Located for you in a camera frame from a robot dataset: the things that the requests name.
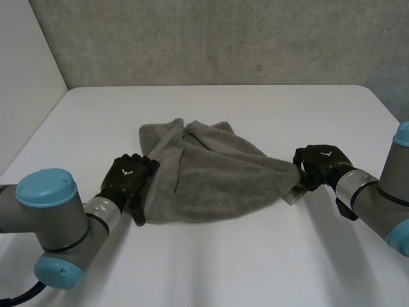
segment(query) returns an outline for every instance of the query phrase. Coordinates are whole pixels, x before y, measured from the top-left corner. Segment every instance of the towel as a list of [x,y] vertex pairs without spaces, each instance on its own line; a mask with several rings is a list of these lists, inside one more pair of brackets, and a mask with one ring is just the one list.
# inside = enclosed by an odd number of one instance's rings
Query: towel
[[144,155],[160,162],[141,206],[147,223],[232,219],[271,205],[300,180],[293,163],[267,157],[229,123],[148,124],[139,129]]

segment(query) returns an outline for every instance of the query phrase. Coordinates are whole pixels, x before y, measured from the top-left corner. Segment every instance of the concrete wall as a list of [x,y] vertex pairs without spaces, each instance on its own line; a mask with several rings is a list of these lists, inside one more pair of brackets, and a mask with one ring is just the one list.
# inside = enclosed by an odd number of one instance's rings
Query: concrete wall
[[360,84],[409,120],[408,0],[30,2],[69,88]]
[[0,175],[67,89],[27,0],[0,1]]

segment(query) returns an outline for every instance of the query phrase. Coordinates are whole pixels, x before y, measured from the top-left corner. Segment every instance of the black ring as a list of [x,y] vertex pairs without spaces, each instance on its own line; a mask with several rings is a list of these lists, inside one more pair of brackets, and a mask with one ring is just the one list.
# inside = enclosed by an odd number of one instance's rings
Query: black ring
[[98,221],[98,222],[100,222],[102,224],[102,226],[105,228],[105,230],[107,231],[108,235],[109,235],[108,224],[105,223],[105,221],[102,218],[100,218],[99,216],[96,216],[96,215],[94,215],[92,213],[87,213],[87,216],[94,219],[94,220],[96,220],[96,221]]
[[355,199],[358,197],[358,194],[362,192],[363,189],[365,189],[366,187],[369,187],[370,185],[373,184],[377,184],[379,181],[370,181],[367,182],[366,184],[362,185],[361,187],[359,187],[359,189],[357,189],[355,191],[355,193],[353,193],[352,198],[351,198],[351,210],[353,211],[353,203],[355,203]]
[[0,187],[0,194],[1,194],[5,189],[7,189],[9,186],[10,186],[10,184],[7,184],[7,185],[4,185],[4,186]]
[[48,253],[62,253],[64,251],[68,251],[69,249],[72,249],[72,248],[78,246],[79,244],[81,244],[81,242],[83,240],[85,240],[85,238],[89,235],[90,231],[91,231],[91,225],[88,222],[87,231],[84,233],[84,235],[77,242],[74,242],[73,244],[70,244],[70,245],[65,246],[63,248],[49,249],[49,248],[45,248],[44,246],[42,246],[42,248],[44,249],[44,251],[46,251]]
[[390,200],[392,203],[397,203],[398,205],[409,207],[409,201],[406,200],[401,200],[400,198],[397,198],[395,196],[390,195],[389,193],[386,193],[383,189],[381,189],[378,186],[378,193],[381,194],[384,198],[387,200]]

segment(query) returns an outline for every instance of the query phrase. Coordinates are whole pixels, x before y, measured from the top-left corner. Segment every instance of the tabletop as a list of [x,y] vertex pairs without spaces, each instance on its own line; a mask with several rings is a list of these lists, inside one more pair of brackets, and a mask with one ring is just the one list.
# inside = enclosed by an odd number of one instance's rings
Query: tabletop
[[[145,123],[228,121],[265,154],[291,161],[308,144],[338,146],[381,174],[398,122],[361,86],[163,86],[69,91],[0,178],[64,168],[83,202],[114,158],[140,153]],[[409,260],[321,187],[240,219],[137,227],[125,214],[73,290],[46,288],[24,306],[408,306]],[[33,234],[0,236],[0,298],[36,279]]]

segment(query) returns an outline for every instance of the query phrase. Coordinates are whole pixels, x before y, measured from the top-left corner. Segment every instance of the white wall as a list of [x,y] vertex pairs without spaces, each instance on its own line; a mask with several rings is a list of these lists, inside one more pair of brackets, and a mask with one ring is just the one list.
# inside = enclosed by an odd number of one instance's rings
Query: white wall
[[0,175],[65,93],[28,1],[1,0]]

